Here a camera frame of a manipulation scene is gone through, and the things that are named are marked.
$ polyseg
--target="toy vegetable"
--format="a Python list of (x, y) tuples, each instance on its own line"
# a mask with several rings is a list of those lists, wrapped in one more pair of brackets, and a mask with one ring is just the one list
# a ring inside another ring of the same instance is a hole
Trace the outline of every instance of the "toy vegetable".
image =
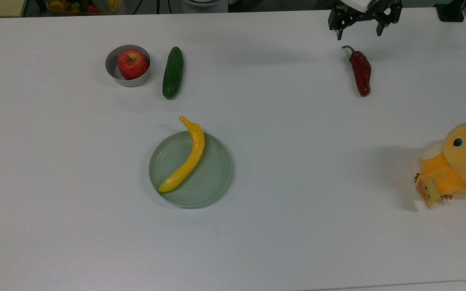
[(355, 51), (351, 46), (343, 46), (342, 48), (348, 48), (352, 51), (350, 55), (350, 63), (352, 63), (352, 70), (355, 75), (355, 83), (357, 84), (357, 90), (362, 97), (370, 94), (370, 75), (371, 65), (366, 56), (359, 51)]
[(422, 173), (416, 174), (415, 182), (427, 207), (440, 195), (466, 194), (466, 123), (427, 148), (421, 159)]

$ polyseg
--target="apple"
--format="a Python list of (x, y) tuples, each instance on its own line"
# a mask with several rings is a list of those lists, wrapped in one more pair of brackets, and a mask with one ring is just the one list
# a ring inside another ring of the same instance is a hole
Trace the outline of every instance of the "apple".
[(118, 57), (118, 69), (124, 78), (131, 80), (146, 72), (148, 62), (140, 51), (130, 48)]

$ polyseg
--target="plush toy eye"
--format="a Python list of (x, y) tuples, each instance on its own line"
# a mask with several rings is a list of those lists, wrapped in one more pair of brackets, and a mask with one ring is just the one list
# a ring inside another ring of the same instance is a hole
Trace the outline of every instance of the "plush toy eye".
[(462, 145), (463, 145), (463, 138), (462, 137), (457, 137), (455, 140), (454, 140), (454, 143), (453, 145), (457, 148), (460, 148)]

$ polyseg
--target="pepper stem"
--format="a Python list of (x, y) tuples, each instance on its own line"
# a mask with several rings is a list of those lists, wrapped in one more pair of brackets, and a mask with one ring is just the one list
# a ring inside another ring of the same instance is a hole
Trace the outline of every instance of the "pepper stem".
[(355, 53), (355, 50), (351, 46), (343, 46), (342, 49), (350, 49), (352, 54)]

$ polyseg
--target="plush toy tag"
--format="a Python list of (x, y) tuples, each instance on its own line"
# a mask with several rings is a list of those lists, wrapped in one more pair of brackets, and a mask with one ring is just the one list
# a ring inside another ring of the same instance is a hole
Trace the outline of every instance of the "plush toy tag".
[(420, 179), (418, 186), (416, 186), (416, 190), (424, 199), (427, 208), (431, 208), (431, 206), (435, 204), (436, 201), (440, 200), (440, 193), (438, 192), (438, 189), (436, 188), (436, 185), (432, 179), (427, 181)]
[(454, 202), (453, 195), (443, 195), (442, 202), (452, 205)]

